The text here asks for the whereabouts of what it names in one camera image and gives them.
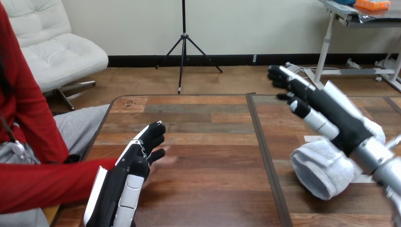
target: wooden table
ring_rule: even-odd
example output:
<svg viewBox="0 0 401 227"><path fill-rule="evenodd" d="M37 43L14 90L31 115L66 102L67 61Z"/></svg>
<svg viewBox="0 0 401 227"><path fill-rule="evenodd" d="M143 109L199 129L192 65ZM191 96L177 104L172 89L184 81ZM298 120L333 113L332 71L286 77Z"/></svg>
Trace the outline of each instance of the wooden table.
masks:
<svg viewBox="0 0 401 227"><path fill-rule="evenodd" d="M351 100L387 138L401 133L401 98ZM118 157L158 120L178 161L141 193L139 227L389 226L390 206L373 183L352 183L330 201L301 186L289 154L316 133L275 96L119 97L87 159ZM54 226L77 227L84 210L85 203L64 206Z"/></svg>
<svg viewBox="0 0 401 227"><path fill-rule="evenodd" d="M350 97L364 116L383 127L387 140L401 133L401 98ZM268 145L272 174L294 226L390 226L391 209L375 183L351 183L329 201L314 197L299 183L289 155L305 144L306 135L317 135L274 96L253 96L259 128ZM401 149L395 150L401 155Z"/></svg>
<svg viewBox="0 0 401 227"><path fill-rule="evenodd" d="M118 157L158 120L178 157L141 193L137 226L281 226L246 95L124 96L109 110L87 159ZM77 226L84 208L64 209L55 226Z"/></svg>

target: gray desk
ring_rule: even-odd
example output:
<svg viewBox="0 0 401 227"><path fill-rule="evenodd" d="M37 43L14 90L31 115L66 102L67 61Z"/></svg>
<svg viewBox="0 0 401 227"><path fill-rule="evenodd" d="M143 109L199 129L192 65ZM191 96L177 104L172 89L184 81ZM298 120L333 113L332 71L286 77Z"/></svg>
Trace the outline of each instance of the gray desk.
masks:
<svg viewBox="0 0 401 227"><path fill-rule="evenodd" d="M307 76L316 85L317 88L322 89L324 86L320 82L322 75L366 75L366 74L378 74L383 79L387 80L396 89L401 91L401 84L397 81L398 73L401 69L401 57L399 57L395 63L394 69L349 69L349 70L323 70L324 61L326 59L327 51L331 42L332 27L334 21L337 20L341 24L347 27L401 27L401 1L393 1L391 9L381 17L381 19L374 19L368 22L362 23L360 16L362 13L353 7L344 6L338 4L332 0L319 0L326 7L326 12L330 15L330 22L327 28L327 33L323 41L322 50L320 53L319 62L317 64L316 73L311 70L305 70Z"/></svg>

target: robotic hand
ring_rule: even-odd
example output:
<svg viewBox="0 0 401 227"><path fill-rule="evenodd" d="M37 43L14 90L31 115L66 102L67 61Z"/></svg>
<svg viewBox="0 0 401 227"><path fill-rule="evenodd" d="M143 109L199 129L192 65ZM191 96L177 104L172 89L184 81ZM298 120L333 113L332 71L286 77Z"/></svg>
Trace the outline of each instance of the robotic hand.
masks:
<svg viewBox="0 0 401 227"><path fill-rule="evenodd" d="M401 158L391 152L401 137L386 146L376 141L364 126L362 113L331 82L318 90L282 66L270 66L268 77L273 80L273 86L289 91L277 97L287 100L294 114L326 136L382 186L392 202L393 225L401 227Z"/></svg>
<svg viewBox="0 0 401 227"><path fill-rule="evenodd" d="M130 227L142 184L153 162L165 155L164 149L152 150L164 142L161 121L146 126L124 149L115 167L101 166L96 175L84 214L86 227Z"/></svg>

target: white towel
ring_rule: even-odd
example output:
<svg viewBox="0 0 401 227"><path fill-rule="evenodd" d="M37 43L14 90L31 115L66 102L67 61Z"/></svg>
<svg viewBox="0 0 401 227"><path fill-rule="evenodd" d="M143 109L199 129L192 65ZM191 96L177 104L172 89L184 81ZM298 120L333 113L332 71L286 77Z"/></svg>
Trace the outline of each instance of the white towel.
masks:
<svg viewBox="0 0 401 227"><path fill-rule="evenodd" d="M385 143L382 127L364 119L378 141ZM329 200L340 194L362 170L327 140L306 143L292 152L291 161L300 182L316 197Z"/></svg>

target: gray pants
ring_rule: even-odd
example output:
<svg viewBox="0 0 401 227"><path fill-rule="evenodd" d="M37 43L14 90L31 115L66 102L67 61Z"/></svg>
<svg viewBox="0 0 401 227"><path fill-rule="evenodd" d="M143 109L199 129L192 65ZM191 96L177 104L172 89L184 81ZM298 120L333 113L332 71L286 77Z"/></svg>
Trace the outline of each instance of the gray pants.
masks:
<svg viewBox="0 0 401 227"><path fill-rule="evenodd" d="M87 149L109 105L84 108L54 117L70 154L82 154ZM29 163L38 162L28 144L24 144ZM9 143L0 145L0 163L22 163L10 150ZM42 209L37 208L18 213L0 215L0 226L7 227L48 227L49 223Z"/></svg>

